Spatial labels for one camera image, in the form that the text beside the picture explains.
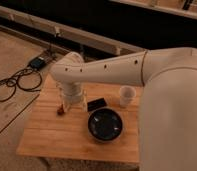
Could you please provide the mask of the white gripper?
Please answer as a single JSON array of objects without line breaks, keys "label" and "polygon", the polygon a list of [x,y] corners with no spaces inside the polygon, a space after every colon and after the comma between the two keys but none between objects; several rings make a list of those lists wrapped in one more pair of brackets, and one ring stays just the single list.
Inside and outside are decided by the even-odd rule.
[{"label": "white gripper", "polygon": [[63,83],[60,85],[61,97],[65,110],[83,100],[83,88],[81,83]]}]

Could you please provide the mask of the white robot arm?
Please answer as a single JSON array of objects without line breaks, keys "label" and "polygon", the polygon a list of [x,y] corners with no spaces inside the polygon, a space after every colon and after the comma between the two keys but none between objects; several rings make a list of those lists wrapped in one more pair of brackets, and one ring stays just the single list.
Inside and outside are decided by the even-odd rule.
[{"label": "white robot arm", "polygon": [[197,171],[197,48],[146,50],[86,63],[70,52],[51,68],[63,98],[82,82],[141,86],[140,171]]}]

